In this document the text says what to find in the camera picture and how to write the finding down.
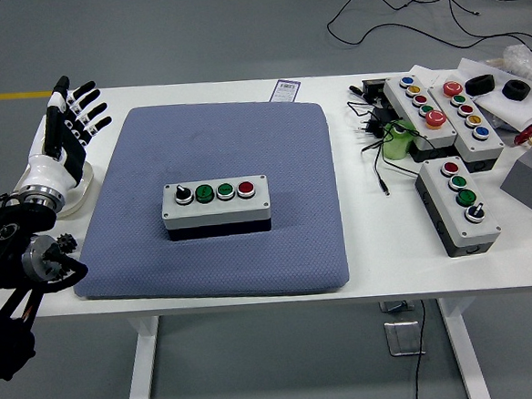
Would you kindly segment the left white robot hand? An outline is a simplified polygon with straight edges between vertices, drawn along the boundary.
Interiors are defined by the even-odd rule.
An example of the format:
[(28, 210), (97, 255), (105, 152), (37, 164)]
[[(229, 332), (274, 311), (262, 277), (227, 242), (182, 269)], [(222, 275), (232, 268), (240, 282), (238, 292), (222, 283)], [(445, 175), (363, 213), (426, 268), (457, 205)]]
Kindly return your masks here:
[(67, 194), (92, 180), (87, 146), (112, 121), (107, 104), (98, 101), (96, 83), (70, 88), (62, 76), (53, 88), (28, 156), (28, 168), (19, 186), (22, 200), (50, 200), (57, 206)]

